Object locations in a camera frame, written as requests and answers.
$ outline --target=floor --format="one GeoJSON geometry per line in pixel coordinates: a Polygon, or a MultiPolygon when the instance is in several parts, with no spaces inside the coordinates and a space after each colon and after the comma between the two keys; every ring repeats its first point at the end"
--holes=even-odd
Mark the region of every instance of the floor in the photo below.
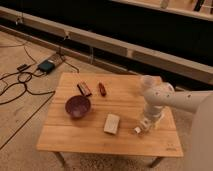
{"type": "MultiPolygon", "coordinates": [[[[0,46],[17,45],[20,38],[0,31],[0,46]]],[[[27,43],[26,49],[39,63],[54,52],[33,43],[27,43]]],[[[80,72],[109,73],[90,64],[83,63],[72,57],[67,62],[78,67],[80,72]]],[[[27,57],[23,46],[0,48],[0,75],[12,73],[23,64],[32,61],[27,57]]],[[[33,92],[54,90],[62,72],[75,72],[66,64],[59,66],[53,73],[41,78],[34,78],[28,84],[33,92]]],[[[9,84],[16,82],[16,76],[6,80],[9,84]]],[[[23,87],[16,86],[0,97],[0,102],[13,98],[22,91],[23,87]]],[[[32,96],[25,94],[18,100],[0,106],[0,147],[24,123],[30,115],[49,97],[49,95],[32,96]]],[[[48,102],[10,141],[0,150],[1,171],[61,171],[63,168],[51,152],[36,150],[36,143],[42,129],[42,124],[49,106],[48,102]]],[[[187,149],[189,132],[193,115],[173,109],[174,118],[179,132],[184,152],[187,149]]],[[[166,158],[155,169],[148,169],[147,164],[154,158],[140,156],[113,156],[96,154],[63,153],[71,170],[75,171],[179,171],[183,166],[183,158],[166,158]]]]}

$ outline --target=wooden bowl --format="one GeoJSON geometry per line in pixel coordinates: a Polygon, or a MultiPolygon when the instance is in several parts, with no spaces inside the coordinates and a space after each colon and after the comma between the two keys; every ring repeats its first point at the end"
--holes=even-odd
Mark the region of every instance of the wooden bowl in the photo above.
{"type": "Polygon", "coordinates": [[[90,108],[90,100],[81,95],[71,97],[65,105],[67,113],[73,119],[84,117],[90,111],[90,108]]]}

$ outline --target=black cable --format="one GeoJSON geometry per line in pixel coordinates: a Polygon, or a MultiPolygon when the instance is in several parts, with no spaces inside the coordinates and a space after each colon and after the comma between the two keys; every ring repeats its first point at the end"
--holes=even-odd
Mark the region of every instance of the black cable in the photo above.
{"type": "Polygon", "coordinates": [[[10,140],[14,138],[16,134],[35,116],[35,114],[41,110],[41,108],[54,96],[55,91],[49,94],[51,94],[49,98],[42,103],[42,105],[10,136],[10,138],[7,139],[7,141],[0,147],[0,150],[2,150],[10,142],[10,140]]]}
{"type": "Polygon", "coordinates": [[[10,86],[8,86],[3,92],[1,92],[0,96],[2,96],[2,95],[3,95],[8,89],[10,89],[11,87],[13,87],[13,86],[15,86],[15,85],[20,85],[20,84],[21,84],[21,85],[24,85],[24,91],[23,91],[20,95],[16,96],[16,97],[13,98],[13,99],[10,99],[10,100],[5,101],[5,102],[0,102],[0,105],[5,105],[5,104],[8,104],[8,103],[11,103],[11,102],[17,100],[18,98],[22,97],[22,96],[27,92],[26,84],[17,82],[17,83],[13,83],[13,84],[11,84],[10,86]]]}
{"type": "Polygon", "coordinates": [[[76,70],[77,73],[79,73],[79,69],[77,67],[75,67],[74,65],[71,65],[70,63],[64,61],[65,64],[69,65],[70,67],[74,68],[76,70]]]}
{"type": "Polygon", "coordinates": [[[79,68],[77,68],[77,67],[75,67],[74,65],[72,65],[72,64],[70,64],[70,63],[68,63],[68,62],[66,62],[66,60],[64,60],[64,59],[62,58],[62,56],[64,56],[64,55],[61,53],[61,47],[62,47],[62,44],[63,44],[63,42],[64,42],[65,40],[66,40],[66,38],[64,38],[64,39],[61,41],[61,43],[60,43],[60,45],[59,45],[59,47],[58,47],[58,54],[59,54],[61,60],[62,60],[65,64],[67,64],[67,65],[69,65],[70,67],[74,68],[74,69],[76,70],[76,72],[79,73],[79,72],[80,72],[79,68]]]}
{"type": "Polygon", "coordinates": [[[27,56],[33,61],[33,63],[30,66],[36,65],[37,61],[29,54],[29,52],[26,49],[26,46],[24,45],[24,51],[27,54],[27,56]]]}
{"type": "Polygon", "coordinates": [[[7,88],[8,83],[7,83],[7,81],[5,81],[4,79],[2,79],[1,81],[5,84],[5,85],[4,85],[4,88],[3,88],[3,90],[2,90],[2,91],[4,91],[5,88],[7,88]]]}
{"type": "Polygon", "coordinates": [[[22,44],[19,44],[19,45],[2,45],[2,46],[0,46],[0,48],[11,48],[11,47],[25,46],[29,42],[29,39],[30,39],[30,36],[28,36],[28,39],[22,44]]]}
{"type": "Polygon", "coordinates": [[[7,83],[7,86],[5,86],[3,88],[3,90],[0,92],[0,96],[2,96],[4,93],[6,93],[6,91],[8,91],[11,87],[14,87],[14,86],[20,85],[20,84],[24,85],[24,91],[20,95],[16,96],[13,99],[8,100],[8,101],[0,102],[0,105],[5,105],[5,104],[8,104],[10,102],[13,102],[13,101],[17,100],[18,98],[22,97],[26,92],[29,92],[31,95],[45,95],[45,94],[51,93],[51,92],[46,92],[46,93],[40,93],[39,94],[39,93],[32,93],[31,91],[28,90],[27,83],[32,79],[33,76],[41,77],[41,76],[44,75],[44,74],[36,75],[35,74],[36,71],[37,71],[37,69],[34,72],[16,72],[16,73],[8,74],[8,75],[3,76],[2,78],[0,78],[0,80],[3,80],[5,78],[7,78],[7,77],[10,77],[10,76],[18,74],[18,77],[17,77],[17,81],[18,82],[13,83],[13,84],[11,84],[9,86],[8,86],[8,83],[7,83]]]}

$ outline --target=table leg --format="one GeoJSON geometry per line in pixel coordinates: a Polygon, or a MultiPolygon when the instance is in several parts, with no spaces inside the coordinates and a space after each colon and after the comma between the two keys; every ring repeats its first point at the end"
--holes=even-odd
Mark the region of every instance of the table leg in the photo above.
{"type": "Polygon", "coordinates": [[[151,164],[149,164],[149,167],[150,168],[156,167],[163,159],[164,157],[157,157],[151,164]]]}
{"type": "Polygon", "coordinates": [[[200,11],[203,3],[204,3],[205,0],[198,0],[196,5],[195,5],[195,8],[194,8],[194,11],[200,11]]]}
{"type": "Polygon", "coordinates": [[[210,11],[210,14],[213,14],[213,0],[212,0],[212,4],[211,4],[211,11],[210,11]]]}
{"type": "Polygon", "coordinates": [[[65,167],[66,161],[64,160],[64,157],[61,155],[60,152],[53,152],[55,154],[55,156],[57,157],[57,159],[60,161],[60,163],[62,164],[63,167],[65,167]]]}

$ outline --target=table top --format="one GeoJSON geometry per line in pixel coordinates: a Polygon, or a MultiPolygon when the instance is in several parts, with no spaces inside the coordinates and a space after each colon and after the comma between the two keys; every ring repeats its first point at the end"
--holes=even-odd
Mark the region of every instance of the table top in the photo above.
{"type": "Polygon", "coordinates": [[[164,118],[149,133],[138,136],[144,98],[139,75],[63,73],[50,105],[37,149],[43,151],[101,153],[182,157],[183,152],[169,107],[164,118]],[[92,92],[92,109],[79,120],[72,120],[65,111],[66,101],[80,92],[77,83],[86,82],[92,92]],[[98,83],[105,85],[107,96],[102,97],[98,83]],[[105,133],[104,124],[109,113],[120,116],[116,135],[105,133]]]}

